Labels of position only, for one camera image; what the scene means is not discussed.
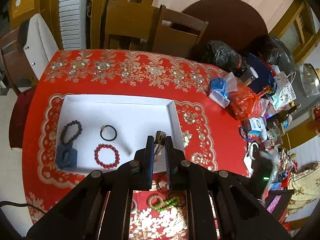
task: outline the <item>white cardboard tray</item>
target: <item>white cardboard tray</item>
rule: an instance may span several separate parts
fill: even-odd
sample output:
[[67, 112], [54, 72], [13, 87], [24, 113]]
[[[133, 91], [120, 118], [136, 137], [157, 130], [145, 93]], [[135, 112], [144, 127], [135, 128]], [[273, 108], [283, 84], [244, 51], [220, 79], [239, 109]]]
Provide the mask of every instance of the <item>white cardboard tray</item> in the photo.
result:
[[[155, 136], [158, 130], [172, 136], [174, 147], [184, 151], [175, 104], [169, 99], [119, 95], [67, 95], [59, 117], [56, 147], [60, 144], [64, 126], [73, 120], [81, 123], [83, 131], [73, 142], [73, 148], [78, 151], [77, 168], [65, 171], [88, 174], [93, 170], [116, 170], [120, 165], [133, 160], [135, 152], [146, 147], [148, 135]], [[115, 127], [118, 133], [112, 142], [104, 141], [100, 137], [100, 128], [107, 124]], [[77, 128], [77, 125], [69, 127], [65, 141], [76, 133]], [[109, 129], [103, 132], [105, 138], [112, 138], [114, 135]], [[98, 144], [111, 144], [119, 151], [118, 167], [104, 169], [96, 163], [94, 150]], [[115, 155], [110, 149], [102, 149], [99, 159], [109, 164], [114, 162]], [[153, 172], [165, 170], [163, 152], [154, 163]]]

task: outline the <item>white floor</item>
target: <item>white floor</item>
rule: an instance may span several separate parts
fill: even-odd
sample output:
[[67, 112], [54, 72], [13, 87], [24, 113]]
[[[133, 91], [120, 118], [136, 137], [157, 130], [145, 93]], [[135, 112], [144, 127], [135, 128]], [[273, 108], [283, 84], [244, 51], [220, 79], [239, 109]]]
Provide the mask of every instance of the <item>white floor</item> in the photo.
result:
[[[0, 201], [25, 203], [21, 169], [22, 152], [11, 150], [8, 138], [10, 117], [16, 100], [17, 96], [12, 89], [8, 95], [0, 96]], [[1, 209], [18, 233], [25, 236], [32, 226], [28, 208], [4, 206]]]

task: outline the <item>silver screw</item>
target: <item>silver screw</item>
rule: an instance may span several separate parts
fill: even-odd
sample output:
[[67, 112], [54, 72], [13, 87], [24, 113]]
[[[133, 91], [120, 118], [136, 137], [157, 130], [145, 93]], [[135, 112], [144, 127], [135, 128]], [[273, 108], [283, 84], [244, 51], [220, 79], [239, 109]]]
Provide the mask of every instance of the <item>silver screw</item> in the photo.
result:
[[190, 161], [183, 160], [183, 161], [181, 161], [181, 165], [182, 165], [183, 167], [189, 167], [189, 166], [191, 165], [191, 163], [190, 163]]
[[223, 178], [228, 177], [229, 173], [227, 173], [226, 171], [219, 171], [219, 175]]
[[129, 162], [129, 165], [130, 165], [131, 167], [137, 167], [139, 164], [140, 164], [140, 163], [139, 163], [139, 161], [137, 161], [137, 160], [132, 160], [132, 161]]
[[91, 172], [91, 177], [98, 178], [101, 176], [101, 174], [102, 174], [101, 171], [95, 170], [95, 171]]

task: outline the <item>black plastic bag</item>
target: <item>black plastic bag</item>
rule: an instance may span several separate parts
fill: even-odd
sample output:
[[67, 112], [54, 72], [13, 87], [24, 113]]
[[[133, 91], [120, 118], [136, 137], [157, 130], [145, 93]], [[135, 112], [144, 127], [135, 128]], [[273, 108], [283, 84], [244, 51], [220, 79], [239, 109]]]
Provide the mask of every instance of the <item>black plastic bag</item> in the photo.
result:
[[259, 56], [271, 65], [277, 65], [281, 71], [289, 74], [294, 69], [294, 59], [286, 45], [275, 35], [265, 35], [254, 39], [247, 52]]
[[192, 60], [215, 65], [236, 77], [242, 76], [247, 60], [222, 41], [209, 41], [206, 45], [196, 48]]

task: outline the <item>round brown table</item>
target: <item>round brown table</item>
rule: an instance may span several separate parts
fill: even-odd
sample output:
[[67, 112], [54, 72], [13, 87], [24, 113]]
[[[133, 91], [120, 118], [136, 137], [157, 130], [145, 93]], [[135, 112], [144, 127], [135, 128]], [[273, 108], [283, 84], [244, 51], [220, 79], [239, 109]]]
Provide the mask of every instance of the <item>round brown table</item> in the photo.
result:
[[200, 0], [183, 13], [209, 22], [199, 44], [219, 40], [242, 52], [256, 37], [268, 34], [261, 15], [241, 0]]

